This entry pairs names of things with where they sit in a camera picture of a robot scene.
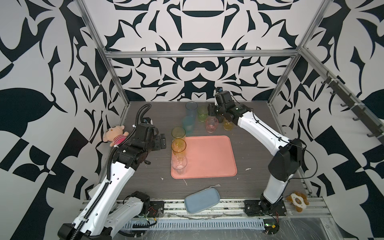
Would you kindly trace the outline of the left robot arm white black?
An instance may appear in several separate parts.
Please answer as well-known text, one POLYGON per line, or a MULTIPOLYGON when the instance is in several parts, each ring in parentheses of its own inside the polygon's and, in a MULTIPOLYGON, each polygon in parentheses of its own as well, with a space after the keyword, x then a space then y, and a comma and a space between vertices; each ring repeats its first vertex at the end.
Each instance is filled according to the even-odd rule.
POLYGON ((72 223, 61 226, 59 239, 111 240, 131 219, 148 214, 150 197, 139 191, 114 209, 118 196, 140 164, 149 163, 149 153, 167 147, 165 134, 159 133, 150 118, 140 119, 135 125, 133 135, 109 157, 107 175, 95 195, 72 223))

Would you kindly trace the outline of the small pink glass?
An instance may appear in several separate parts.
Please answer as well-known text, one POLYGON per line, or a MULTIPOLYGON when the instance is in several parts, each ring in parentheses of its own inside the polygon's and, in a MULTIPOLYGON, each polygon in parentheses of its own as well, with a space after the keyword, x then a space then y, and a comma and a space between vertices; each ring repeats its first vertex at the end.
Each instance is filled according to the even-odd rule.
POLYGON ((219 125, 219 120, 216 117, 207 117, 205 124, 206 124, 206 131, 211 134, 216 131, 219 125))

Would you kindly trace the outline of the clear stemmed glass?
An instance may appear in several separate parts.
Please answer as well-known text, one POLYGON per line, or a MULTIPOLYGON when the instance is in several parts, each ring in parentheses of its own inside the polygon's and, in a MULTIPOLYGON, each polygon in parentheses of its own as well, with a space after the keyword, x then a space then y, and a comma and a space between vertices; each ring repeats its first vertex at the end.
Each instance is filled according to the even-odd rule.
POLYGON ((182 175, 185 172, 185 169, 188 164, 188 159, 185 156, 173 156, 172 157, 172 169, 179 175, 182 175))

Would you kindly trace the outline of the tall blue glass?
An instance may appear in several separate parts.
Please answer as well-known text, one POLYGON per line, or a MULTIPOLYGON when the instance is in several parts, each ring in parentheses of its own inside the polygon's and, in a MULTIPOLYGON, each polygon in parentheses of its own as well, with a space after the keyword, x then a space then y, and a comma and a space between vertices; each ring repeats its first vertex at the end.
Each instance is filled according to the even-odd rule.
POLYGON ((185 104, 186 116, 195 118, 197 115, 198 104, 194 101, 189 101, 185 104))

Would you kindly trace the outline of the pink plastic tray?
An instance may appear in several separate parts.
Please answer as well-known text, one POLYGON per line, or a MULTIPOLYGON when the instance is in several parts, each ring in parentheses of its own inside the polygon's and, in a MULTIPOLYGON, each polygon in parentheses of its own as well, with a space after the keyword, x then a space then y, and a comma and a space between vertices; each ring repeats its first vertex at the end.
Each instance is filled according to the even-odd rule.
POLYGON ((171 168, 174 179, 233 177, 236 161, 230 138, 227 136, 186 137, 187 165, 179 174, 171 168))

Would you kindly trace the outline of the small green glass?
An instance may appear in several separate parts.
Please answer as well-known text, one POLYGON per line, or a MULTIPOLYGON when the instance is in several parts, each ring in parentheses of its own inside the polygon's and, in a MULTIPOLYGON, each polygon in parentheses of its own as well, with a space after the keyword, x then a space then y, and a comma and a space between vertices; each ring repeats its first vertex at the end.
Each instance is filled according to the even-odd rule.
POLYGON ((200 106, 197 109, 198 120, 199 122, 205 122, 209 116, 209 110, 207 106, 200 106))

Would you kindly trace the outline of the tall green glass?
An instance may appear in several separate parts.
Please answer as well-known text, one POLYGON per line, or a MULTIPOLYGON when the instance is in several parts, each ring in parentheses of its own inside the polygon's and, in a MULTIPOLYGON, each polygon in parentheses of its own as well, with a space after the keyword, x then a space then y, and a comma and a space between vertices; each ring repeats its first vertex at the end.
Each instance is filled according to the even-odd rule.
POLYGON ((185 140, 186 130, 183 127, 175 127, 172 129, 171 135, 173 137, 173 140, 177 140, 177 139, 185 140))

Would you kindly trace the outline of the small green circuit board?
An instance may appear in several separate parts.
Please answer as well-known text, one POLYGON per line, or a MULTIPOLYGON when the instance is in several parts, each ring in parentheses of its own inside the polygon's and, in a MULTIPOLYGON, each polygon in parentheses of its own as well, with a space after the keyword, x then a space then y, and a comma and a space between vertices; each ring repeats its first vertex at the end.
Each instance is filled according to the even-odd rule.
POLYGON ((280 230, 280 225, 277 221, 275 220, 264 220, 264 233, 266 235, 275 235, 277 232, 280 230))

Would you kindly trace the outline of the teal frosted cup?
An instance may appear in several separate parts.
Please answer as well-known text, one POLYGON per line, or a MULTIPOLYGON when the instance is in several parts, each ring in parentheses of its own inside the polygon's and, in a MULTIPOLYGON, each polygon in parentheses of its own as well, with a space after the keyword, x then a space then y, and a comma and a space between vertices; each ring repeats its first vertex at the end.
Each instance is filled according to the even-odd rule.
POLYGON ((192 135, 195 129, 195 117, 193 116, 186 116, 182 120, 183 128, 186 131, 186 136, 189 137, 192 135))

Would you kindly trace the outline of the pink plush doll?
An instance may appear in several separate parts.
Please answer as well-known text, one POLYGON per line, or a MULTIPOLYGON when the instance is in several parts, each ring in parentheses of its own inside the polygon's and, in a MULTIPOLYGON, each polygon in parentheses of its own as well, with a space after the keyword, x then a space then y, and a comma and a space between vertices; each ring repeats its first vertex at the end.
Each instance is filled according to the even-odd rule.
POLYGON ((129 133, 125 132, 125 126, 115 126, 103 134, 103 142, 109 142, 110 147, 115 147, 123 143, 128 135, 129 133))

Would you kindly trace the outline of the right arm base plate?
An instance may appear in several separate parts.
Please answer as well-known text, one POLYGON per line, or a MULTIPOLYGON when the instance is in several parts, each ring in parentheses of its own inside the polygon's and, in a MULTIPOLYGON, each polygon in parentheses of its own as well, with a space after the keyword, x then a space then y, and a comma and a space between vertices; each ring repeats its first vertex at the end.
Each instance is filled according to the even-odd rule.
POLYGON ((267 200, 244 200, 244 212, 249 217, 261 215, 285 216, 287 209, 283 200, 274 204, 267 200))

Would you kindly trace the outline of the tall dark grey glass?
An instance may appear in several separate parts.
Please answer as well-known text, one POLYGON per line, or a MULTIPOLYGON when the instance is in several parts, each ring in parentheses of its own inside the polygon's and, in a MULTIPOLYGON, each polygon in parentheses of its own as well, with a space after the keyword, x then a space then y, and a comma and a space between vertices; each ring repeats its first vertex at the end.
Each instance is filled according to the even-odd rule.
POLYGON ((219 123, 222 123, 225 119, 225 117, 222 114, 217 114, 216 118, 218 119, 219 123))

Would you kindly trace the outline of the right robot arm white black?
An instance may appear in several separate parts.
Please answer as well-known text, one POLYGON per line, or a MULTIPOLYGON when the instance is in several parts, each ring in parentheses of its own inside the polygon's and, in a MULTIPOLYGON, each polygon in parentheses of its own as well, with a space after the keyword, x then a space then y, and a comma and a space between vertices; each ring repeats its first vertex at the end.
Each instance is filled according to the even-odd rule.
POLYGON ((215 102, 209 104, 212 117, 222 117, 250 133, 273 156, 268 165, 270 178, 261 196, 262 212, 272 209, 282 200, 290 179, 301 167, 304 148, 298 139, 290 140, 264 123, 256 116, 252 108, 236 103, 230 92, 222 88, 214 90, 215 102))

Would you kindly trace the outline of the wall hook rail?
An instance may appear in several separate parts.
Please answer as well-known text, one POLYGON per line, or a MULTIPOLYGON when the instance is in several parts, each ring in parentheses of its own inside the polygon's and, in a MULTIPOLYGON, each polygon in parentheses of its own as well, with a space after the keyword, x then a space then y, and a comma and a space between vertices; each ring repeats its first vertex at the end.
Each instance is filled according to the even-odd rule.
POLYGON ((362 122, 370 131, 367 134, 369 138, 376 138, 381 144, 384 143, 384 123, 381 121, 358 97, 344 84, 344 82, 332 75, 330 72, 320 74, 323 78, 322 86, 330 91, 329 109, 332 108, 334 99, 339 99, 340 106, 344 110, 354 113, 353 120, 362 122))

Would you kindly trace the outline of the small yellow glass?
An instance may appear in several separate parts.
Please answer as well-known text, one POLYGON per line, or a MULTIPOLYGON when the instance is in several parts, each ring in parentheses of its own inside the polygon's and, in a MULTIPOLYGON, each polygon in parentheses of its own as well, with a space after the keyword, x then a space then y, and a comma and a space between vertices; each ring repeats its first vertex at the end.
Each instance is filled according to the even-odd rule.
POLYGON ((226 130, 226 131, 231 131, 233 130, 234 128, 234 124, 228 120, 224 120, 223 121, 223 128, 226 130))

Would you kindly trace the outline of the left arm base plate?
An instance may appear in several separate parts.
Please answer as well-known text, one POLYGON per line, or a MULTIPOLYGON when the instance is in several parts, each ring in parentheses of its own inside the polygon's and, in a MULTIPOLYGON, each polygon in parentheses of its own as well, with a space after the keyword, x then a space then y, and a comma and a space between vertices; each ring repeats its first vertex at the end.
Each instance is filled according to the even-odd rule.
POLYGON ((150 201, 144 204, 144 214, 149 218, 156 218, 164 213, 164 201, 150 201))

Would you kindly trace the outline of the tall amber glass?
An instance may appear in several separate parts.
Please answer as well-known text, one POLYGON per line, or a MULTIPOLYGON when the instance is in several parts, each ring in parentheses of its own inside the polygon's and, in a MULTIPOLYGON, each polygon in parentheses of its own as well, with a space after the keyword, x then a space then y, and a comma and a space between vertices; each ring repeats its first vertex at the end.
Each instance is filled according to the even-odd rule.
POLYGON ((183 139, 175 139, 171 144, 172 152, 175 157, 183 158, 186 156, 187 143, 183 139))

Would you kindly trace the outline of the orange white plush toy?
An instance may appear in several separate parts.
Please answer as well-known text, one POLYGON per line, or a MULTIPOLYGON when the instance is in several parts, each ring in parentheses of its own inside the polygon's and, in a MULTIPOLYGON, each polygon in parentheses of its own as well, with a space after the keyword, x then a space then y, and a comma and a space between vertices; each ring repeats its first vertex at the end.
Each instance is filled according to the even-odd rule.
POLYGON ((294 192, 286 197, 286 200, 290 202, 297 212, 301 213, 310 204, 305 194, 300 192, 294 192))

